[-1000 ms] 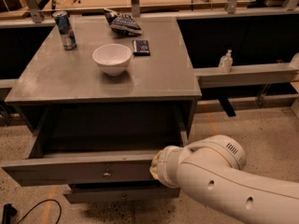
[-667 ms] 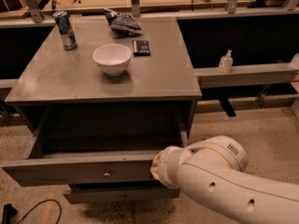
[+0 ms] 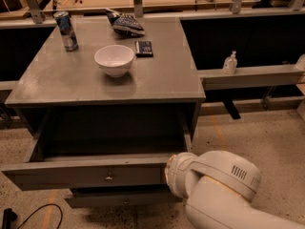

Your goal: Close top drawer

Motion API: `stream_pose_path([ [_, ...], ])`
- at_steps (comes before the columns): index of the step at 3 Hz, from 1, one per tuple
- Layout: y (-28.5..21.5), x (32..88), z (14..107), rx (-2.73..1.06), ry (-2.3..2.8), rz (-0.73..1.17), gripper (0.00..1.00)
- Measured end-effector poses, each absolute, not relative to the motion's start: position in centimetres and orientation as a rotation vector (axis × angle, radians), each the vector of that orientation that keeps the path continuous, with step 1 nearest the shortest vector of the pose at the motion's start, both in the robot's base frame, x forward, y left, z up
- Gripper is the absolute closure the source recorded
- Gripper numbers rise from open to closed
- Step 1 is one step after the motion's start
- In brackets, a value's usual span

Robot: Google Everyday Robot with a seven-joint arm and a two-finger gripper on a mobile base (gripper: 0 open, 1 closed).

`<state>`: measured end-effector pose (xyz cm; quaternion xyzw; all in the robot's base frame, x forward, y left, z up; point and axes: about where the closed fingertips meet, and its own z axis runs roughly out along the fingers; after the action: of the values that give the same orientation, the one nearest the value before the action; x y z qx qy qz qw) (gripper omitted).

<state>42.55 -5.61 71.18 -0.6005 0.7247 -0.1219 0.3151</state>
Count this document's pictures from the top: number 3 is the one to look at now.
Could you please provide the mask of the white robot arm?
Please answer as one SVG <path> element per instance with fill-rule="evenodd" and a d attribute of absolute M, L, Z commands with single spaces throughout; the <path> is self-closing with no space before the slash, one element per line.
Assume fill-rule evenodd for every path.
<path fill-rule="evenodd" d="M 185 200 L 186 217 L 195 229 L 305 229 L 252 206 L 261 172 L 233 153 L 174 155 L 165 177 L 171 192 Z"/>

